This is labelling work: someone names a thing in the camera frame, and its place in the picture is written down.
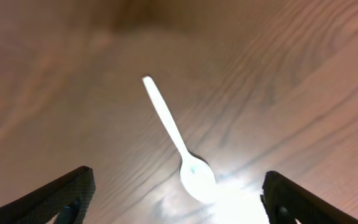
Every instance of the wooden surface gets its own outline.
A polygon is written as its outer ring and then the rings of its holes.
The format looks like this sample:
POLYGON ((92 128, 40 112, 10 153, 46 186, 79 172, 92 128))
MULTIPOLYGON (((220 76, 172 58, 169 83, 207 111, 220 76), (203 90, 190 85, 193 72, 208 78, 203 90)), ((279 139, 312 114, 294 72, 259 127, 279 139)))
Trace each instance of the wooden surface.
POLYGON ((81 165, 85 223, 263 223, 272 169, 358 218, 358 0, 0 0, 0 206, 81 165), (183 190, 146 73, 236 200, 183 190))

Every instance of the plastic spoon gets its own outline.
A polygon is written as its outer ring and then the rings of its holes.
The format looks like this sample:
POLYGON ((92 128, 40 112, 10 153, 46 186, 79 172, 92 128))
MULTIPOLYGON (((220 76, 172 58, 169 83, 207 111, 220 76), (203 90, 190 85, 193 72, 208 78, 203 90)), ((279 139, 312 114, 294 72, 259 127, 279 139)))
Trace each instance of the plastic spoon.
POLYGON ((180 180, 183 186, 192 197, 200 202, 213 202, 216 196, 216 181, 211 168, 207 163, 189 153, 153 79, 149 76, 143 77, 143 83, 162 124, 181 155, 180 180))

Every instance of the spoon handle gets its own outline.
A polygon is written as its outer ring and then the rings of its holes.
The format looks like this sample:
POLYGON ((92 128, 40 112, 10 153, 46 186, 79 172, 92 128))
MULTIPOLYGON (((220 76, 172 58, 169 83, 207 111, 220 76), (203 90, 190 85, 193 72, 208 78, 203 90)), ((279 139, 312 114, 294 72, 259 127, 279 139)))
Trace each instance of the spoon handle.
POLYGON ((162 124, 167 130, 174 145, 177 147, 180 155, 182 156, 182 159, 185 159, 185 157, 190 156, 190 153, 180 136, 179 130, 172 118, 171 112, 169 112, 167 104, 162 98, 161 93, 150 76, 143 77, 143 83, 154 105, 154 108, 161 119, 162 124))

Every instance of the wooden table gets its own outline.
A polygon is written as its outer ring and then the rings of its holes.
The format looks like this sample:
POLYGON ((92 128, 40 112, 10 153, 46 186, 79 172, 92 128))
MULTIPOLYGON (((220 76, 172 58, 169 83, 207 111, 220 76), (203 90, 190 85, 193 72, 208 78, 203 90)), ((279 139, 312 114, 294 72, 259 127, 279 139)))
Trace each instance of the wooden table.
POLYGON ((0 0, 0 206, 81 165, 85 223, 262 222, 268 170, 358 218, 358 1, 0 0), (184 191, 146 73, 235 200, 184 191))

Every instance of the spoon bowl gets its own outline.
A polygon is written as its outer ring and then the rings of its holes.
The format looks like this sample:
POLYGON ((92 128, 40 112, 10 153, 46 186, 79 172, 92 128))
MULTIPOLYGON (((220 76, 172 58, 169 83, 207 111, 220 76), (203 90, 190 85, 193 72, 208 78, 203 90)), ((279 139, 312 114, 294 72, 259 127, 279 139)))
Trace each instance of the spoon bowl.
POLYGON ((180 167, 180 181, 186 191, 203 203, 214 201, 216 181, 210 166, 195 157, 184 159, 180 167))

